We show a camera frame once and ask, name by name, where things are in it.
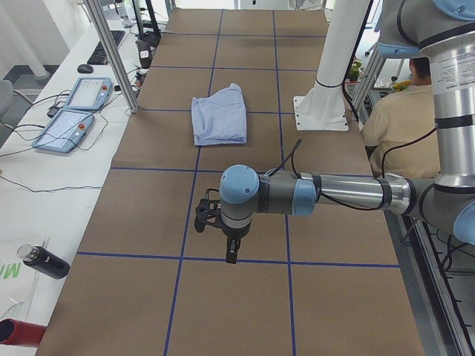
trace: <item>beige shirt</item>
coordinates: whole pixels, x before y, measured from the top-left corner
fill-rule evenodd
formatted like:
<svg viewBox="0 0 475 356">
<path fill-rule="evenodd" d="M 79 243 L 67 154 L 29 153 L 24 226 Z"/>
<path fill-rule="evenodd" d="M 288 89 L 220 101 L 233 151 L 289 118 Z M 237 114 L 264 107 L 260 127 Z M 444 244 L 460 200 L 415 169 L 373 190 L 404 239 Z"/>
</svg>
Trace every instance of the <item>beige shirt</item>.
<svg viewBox="0 0 475 356">
<path fill-rule="evenodd" d="M 361 131 L 365 146 L 378 146 L 370 157 L 375 177 L 381 175 L 384 152 L 427 134 L 435 126 L 432 85 L 410 86 L 379 100 Z M 437 135 L 386 155 L 384 171 L 407 178 L 433 178 L 440 171 Z"/>
</svg>

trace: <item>keyboard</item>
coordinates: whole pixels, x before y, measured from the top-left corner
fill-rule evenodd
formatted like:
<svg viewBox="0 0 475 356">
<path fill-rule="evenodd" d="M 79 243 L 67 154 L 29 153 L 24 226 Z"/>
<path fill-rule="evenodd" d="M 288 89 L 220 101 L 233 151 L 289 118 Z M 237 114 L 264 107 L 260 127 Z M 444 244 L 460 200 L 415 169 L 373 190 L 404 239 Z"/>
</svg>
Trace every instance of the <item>keyboard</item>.
<svg viewBox="0 0 475 356">
<path fill-rule="evenodd" d="M 116 46 L 119 47 L 120 41 L 125 36 L 125 31 L 121 30 L 112 30 L 112 37 L 114 38 L 114 41 L 116 42 Z M 91 57 L 88 59 L 88 64 L 89 65 L 106 65 L 107 64 L 107 56 L 105 55 L 105 50 L 104 47 L 102 46 L 101 41 L 97 44 L 96 48 L 94 49 L 94 52 L 91 54 Z"/>
</svg>

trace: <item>light blue towel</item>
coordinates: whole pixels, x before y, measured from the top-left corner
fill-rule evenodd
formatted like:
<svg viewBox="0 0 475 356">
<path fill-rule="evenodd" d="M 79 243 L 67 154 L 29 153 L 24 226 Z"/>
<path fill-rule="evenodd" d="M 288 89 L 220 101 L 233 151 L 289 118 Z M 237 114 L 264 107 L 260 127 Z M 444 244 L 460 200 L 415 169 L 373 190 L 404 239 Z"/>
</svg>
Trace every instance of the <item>light blue towel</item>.
<svg viewBox="0 0 475 356">
<path fill-rule="evenodd" d="M 209 98 L 193 98 L 191 120 L 196 146 L 247 141 L 243 91 L 235 83 Z"/>
</svg>

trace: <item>computer mouse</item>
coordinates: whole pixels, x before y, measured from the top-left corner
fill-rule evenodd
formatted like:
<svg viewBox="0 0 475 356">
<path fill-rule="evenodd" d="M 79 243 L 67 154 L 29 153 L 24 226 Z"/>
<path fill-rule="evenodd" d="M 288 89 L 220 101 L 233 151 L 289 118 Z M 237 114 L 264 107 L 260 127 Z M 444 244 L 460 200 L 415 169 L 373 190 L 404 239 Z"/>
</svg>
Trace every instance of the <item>computer mouse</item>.
<svg viewBox="0 0 475 356">
<path fill-rule="evenodd" d="M 78 73 L 89 74 L 94 72 L 94 68 L 92 67 L 92 65 L 83 64 L 78 66 L 77 71 Z"/>
</svg>

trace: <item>black band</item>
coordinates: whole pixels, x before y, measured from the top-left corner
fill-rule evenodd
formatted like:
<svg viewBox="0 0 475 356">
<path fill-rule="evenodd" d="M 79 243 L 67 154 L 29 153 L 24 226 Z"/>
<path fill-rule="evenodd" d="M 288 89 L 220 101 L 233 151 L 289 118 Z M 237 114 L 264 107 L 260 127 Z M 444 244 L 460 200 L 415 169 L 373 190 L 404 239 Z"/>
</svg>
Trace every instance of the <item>black band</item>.
<svg viewBox="0 0 475 356">
<path fill-rule="evenodd" d="M 321 196 L 321 177 L 320 174 L 313 175 L 313 185 L 315 186 L 315 191 L 317 192 L 317 200 L 315 204 L 318 202 Z"/>
<path fill-rule="evenodd" d="M 433 184 L 430 184 L 421 194 L 421 199 L 419 199 L 419 213 L 421 214 L 421 218 L 430 224 L 430 222 L 428 222 L 428 220 L 425 218 L 425 214 L 424 214 L 424 200 L 425 200 L 425 196 L 428 195 L 429 191 L 431 191 L 433 188 Z"/>
<path fill-rule="evenodd" d="M 475 115 L 448 117 L 446 119 L 436 118 L 436 128 L 462 128 L 472 125 L 475 125 Z"/>
<path fill-rule="evenodd" d="M 434 43 L 441 42 L 445 39 L 449 39 L 450 37 L 463 35 L 464 33 L 468 33 L 471 31 L 475 31 L 475 22 L 464 24 L 463 26 L 456 27 L 452 30 L 438 33 L 435 36 L 429 37 L 428 39 L 425 39 L 424 41 L 421 41 L 421 43 L 419 43 L 419 49 L 421 50 L 422 48 L 433 45 Z"/>
<path fill-rule="evenodd" d="M 338 88 L 338 87 L 341 87 L 341 84 L 338 84 L 338 85 L 325 85 L 325 84 L 322 84 L 322 83 L 320 83 L 320 82 L 318 81 L 318 79 L 317 79 L 317 83 L 318 83 L 319 85 L 321 85 L 322 87 L 326 87 L 326 88 Z"/>
<path fill-rule="evenodd" d="M 381 184 L 381 189 L 383 190 L 383 199 L 381 199 L 378 209 L 387 208 L 393 201 L 393 190 L 387 180 L 382 178 L 376 178 L 376 180 Z"/>
<path fill-rule="evenodd" d="M 259 176 L 258 213 L 266 213 L 269 210 L 269 191 L 269 176 L 266 174 L 261 174 Z"/>
<path fill-rule="evenodd" d="M 409 185 L 409 192 L 410 192 L 409 206 L 401 215 L 409 214 L 413 210 L 414 205 L 416 204 L 416 200 L 417 200 L 416 187 L 414 186 L 413 181 L 408 178 L 406 178 L 406 181 L 407 181 L 407 184 Z"/>
<path fill-rule="evenodd" d="M 444 185 L 434 185 L 436 191 L 452 194 L 475 194 L 475 187 L 446 187 Z"/>
<path fill-rule="evenodd" d="M 399 11 L 398 11 L 398 16 L 397 16 L 397 25 L 398 25 L 398 30 L 399 33 L 401 34 L 402 38 L 406 40 L 407 43 L 410 43 L 414 46 L 417 46 L 419 43 L 411 39 L 406 32 L 404 31 L 404 28 L 402 28 L 402 22 L 401 22 L 401 13 L 402 13 L 402 8 L 404 7 L 404 3 L 406 0 L 402 0 L 401 6 L 399 6 Z"/>
</svg>

